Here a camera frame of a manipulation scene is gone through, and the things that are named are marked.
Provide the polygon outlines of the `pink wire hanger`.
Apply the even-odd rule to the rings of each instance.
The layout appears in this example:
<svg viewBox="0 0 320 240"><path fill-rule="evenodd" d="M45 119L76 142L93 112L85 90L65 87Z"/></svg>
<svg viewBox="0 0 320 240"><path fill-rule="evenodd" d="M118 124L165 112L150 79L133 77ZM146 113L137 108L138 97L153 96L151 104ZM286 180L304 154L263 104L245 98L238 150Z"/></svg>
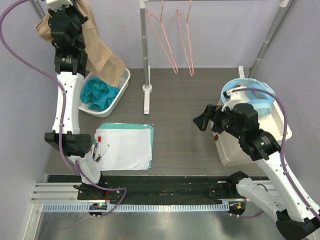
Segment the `pink wire hanger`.
<svg viewBox="0 0 320 240"><path fill-rule="evenodd" d="M179 69L176 63L176 60L173 55L171 44L167 36L167 32L164 26L164 0L160 0L161 8L159 15L154 14L149 9L145 10L148 22L150 23L155 36L157 37L159 44L169 62L170 67L172 68L175 74L179 73Z"/></svg>
<svg viewBox="0 0 320 240"><path fill-rule="evenodd" d="M189 27L190 14L191 14L193 1L189 0L188 2L189 2L189 6L188 6L187 14L183 15L181 10L178 8L176 10L176 17L177 17L177 26L178 26L179 36L181 39L181 44L182 44L183 52L186 58L189 74L191 77L193 77L195 74L195 69L194 69L193 50L192 50L190 27Z"/></svg>

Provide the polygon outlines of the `light blue headphones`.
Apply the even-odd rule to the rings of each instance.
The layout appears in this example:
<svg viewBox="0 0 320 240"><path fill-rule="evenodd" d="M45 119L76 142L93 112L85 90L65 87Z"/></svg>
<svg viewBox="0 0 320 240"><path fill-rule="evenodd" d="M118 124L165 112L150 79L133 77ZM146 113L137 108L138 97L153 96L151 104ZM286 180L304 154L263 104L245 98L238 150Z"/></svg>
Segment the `light blue headphones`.
<svg viewBox="0 0 320 240"><path fill-rule="evenodd" d="M254 78L235 78L227 82L221 90L220 102L223 105L227 102L227 98L225 97L224 92L234 89L236 86L245 86L247 89L259 89L275 95L273 89L264 82L260 82ZM244 94L249 99L249 101L247 101L246 103L253 106L260 118L272 114L274 102L274 98L272 96L261 91L252 90L244 91Z"/></svg>

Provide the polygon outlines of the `beige t shirt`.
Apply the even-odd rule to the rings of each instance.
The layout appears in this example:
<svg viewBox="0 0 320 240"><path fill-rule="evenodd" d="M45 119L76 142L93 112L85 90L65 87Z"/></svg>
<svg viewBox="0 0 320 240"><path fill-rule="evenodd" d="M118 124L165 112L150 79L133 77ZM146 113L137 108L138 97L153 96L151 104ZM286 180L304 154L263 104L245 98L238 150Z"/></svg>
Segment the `beige t shirt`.
<svg viewBox="0 0 320 240"><path fill-rule="evenodd" d="M88 17L88 21L82 25L87 53L86 70L108 85L118 87L126 70L125 63L102 41L90 2L77 0L76 5Z"/></svg>

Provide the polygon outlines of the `left frame metal post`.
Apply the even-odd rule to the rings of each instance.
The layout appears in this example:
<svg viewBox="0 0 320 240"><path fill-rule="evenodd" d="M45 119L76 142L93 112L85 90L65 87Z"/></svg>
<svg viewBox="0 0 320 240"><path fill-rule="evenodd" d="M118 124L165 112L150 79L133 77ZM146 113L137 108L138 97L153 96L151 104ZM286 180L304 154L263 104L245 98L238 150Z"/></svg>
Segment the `left frame metal post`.
<svg viewBox="0 0 320 240"><path fill-rule="evenodd" d="M35 14L40 20L46 16L46 12L42 7L40 0L29 0L28 2L31 4Z"/></svg>

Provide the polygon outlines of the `blue barrel marker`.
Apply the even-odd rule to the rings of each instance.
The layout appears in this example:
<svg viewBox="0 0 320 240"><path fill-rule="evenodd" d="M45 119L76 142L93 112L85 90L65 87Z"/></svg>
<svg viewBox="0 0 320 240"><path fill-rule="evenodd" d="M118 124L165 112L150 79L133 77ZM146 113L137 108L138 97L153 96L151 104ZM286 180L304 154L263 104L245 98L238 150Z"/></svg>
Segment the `blue barrel marker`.
<svg viewBox="0 0 320 240"><path fill-rule="evenodd" d="M97 149L98 149L98 143L95 143L91 149L91 157L93 160L95 159Z"/></svg>

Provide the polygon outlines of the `teal t shirt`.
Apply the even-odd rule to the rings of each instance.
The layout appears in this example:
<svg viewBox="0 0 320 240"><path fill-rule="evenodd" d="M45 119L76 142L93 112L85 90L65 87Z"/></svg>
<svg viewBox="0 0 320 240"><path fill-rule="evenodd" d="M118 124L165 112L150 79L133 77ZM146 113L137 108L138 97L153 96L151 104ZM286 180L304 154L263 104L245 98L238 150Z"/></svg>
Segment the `teal t shirt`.
<svg viewBox="0 0 320 240"><path fill-rule="evenodd" d="M80 92L80 100L89 104L88 109L102 112L111 106L120 92L118 87L111 86L98 77L89 79Z"/></svg>

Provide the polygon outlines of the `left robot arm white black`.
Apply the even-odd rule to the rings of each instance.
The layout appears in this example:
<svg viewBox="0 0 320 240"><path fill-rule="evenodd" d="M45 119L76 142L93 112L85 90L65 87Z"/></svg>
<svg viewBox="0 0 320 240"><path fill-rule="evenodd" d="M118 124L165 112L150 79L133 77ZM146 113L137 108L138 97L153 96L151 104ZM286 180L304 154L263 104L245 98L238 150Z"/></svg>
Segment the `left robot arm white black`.
<svg viewBox="0 0 320 240"><path fill-rule="evenodd" d="M88 21L74 0L48 0L48 25L55 48L54 65L58 84L57 106L51 132L45 141L62 159L81 170L81 184L74 188L100 200L107 192L102 174L90 153L92 138L79 127L80 92L85 80L88 55L83 24Z"/></svg>

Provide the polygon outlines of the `white perforated plastic basket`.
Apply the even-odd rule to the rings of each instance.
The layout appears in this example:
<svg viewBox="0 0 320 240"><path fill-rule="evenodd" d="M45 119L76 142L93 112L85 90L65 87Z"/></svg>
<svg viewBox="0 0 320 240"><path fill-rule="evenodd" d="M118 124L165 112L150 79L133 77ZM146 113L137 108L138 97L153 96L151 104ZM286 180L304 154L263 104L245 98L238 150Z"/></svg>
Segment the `white perforated plastic basket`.
<svg viewBox="0 0 320 240"><path fill-rule="evenodd" d="M93 73L88 73L80 91L79 109L99 118L109 116L126 91L130 77L131 73L126 69L120 78L119 85L113 87Z"/></svg>

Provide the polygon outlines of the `clothes rack metal pole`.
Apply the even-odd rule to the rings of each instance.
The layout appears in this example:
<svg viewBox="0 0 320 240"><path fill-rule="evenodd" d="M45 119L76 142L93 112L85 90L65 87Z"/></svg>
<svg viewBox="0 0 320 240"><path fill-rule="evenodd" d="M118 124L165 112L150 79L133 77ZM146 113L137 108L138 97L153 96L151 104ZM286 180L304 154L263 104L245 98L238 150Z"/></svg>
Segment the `clothes rack metal pole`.
<svg viewBox="0 0 320 240"><path fill-rule="evenodd" d="M148 45L147 45L147 24L146 24L146 3L147 0L139 0L140 12L140 27L141 27L141 42L142 42L142 57L143 57L143 74L144 85L142 91L144 93L143 114L150 114L150 97L152 92L152 85L150 81L150 65L148 62Z"/></svg>

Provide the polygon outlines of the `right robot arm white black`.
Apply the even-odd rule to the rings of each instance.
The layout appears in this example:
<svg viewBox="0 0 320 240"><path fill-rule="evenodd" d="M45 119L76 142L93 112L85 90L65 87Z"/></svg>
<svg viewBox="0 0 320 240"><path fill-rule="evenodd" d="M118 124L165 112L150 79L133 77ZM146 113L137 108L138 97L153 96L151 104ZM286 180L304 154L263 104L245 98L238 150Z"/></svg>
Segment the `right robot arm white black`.
<svg viewBox="0 0 320 240"><path fill-rule="evenodd" d="M200 131L213 122L214 133L226 132L235 137L242 151L263 170L278 193L272 195L239 171L228 177L225 190L230 197L240 195L252 201L275 221L286 240L309 238L320 228L319 205L290 174L278 141L260 128L258 113L252 105L238 103L233 108L223 108L209 104L193 122Z"/></svg>

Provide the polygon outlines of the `right rack metal pole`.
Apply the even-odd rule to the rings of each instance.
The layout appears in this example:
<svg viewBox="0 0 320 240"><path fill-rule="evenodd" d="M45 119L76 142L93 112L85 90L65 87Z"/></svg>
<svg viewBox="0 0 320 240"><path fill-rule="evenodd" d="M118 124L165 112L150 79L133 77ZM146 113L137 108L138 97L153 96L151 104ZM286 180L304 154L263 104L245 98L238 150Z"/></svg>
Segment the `right rack metal pole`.
<svg viewBox="0 0 320 240"><path fill-rule="evenodd" d="M270 25L270 28L263 40L263 43L260 47L260 50L249 70L248 77L252 78L256 71L258 70L259 65L261 64L264 55L267 52L267 49L272 42L272 40L275 38L277 32L281 29L282 24L285 22L286 18L289 16L290 11L296 4L296 0L281 0L279 2L277 11L275 13L275 16L272 20L272 23Z"/></svg>

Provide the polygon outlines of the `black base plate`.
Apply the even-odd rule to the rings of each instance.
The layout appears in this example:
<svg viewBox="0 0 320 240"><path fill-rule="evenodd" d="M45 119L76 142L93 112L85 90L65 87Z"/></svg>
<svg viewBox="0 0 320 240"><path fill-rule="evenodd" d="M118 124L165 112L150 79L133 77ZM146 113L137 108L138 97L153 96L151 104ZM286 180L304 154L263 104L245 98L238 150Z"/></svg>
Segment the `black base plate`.
<svg viewBox="0 0 320 240"><path fill-rule="evenodd" d="M242 199L227 177L214 176L103 176L104 187L74 185L78 200L109 200L122 205L209 205L226 199Z"/></svg>

